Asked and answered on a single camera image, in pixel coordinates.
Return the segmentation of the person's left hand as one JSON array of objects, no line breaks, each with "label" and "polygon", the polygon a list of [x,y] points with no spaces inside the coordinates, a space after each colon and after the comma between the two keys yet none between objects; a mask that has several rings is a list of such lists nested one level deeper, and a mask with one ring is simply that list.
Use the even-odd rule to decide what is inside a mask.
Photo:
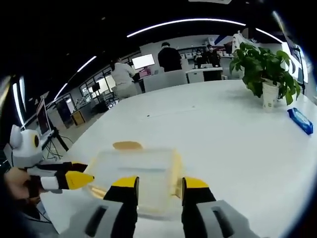
[{"label": "person's left hand", "polygon": [[12,167],[4,174],[4,180],[13,198],[26,199],[30,197],[29,189],[25,182],[31,180],[31,177],[24,170]]}]

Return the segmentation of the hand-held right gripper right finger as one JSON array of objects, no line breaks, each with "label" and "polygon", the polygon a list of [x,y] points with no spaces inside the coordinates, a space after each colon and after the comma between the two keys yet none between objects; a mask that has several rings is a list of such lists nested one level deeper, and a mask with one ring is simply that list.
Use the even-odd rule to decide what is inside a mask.
[{"label": "hand-held right gripper right finger", "polygon": [[248,219],[224,200],[216,200],[209,186],[182,178],[182,215],[187,238],[254,238]]}]

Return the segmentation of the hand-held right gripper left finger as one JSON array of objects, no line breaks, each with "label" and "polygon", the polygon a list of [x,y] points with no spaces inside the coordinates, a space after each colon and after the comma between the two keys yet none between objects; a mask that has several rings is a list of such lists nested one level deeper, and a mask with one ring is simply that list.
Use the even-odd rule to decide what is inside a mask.
[{"label": "hand-held right gripper left finger", "polygon": [[103,199],[94,199],[70,218],[62,238],[131,238],[138,220],[139,177],[114,182]]}]

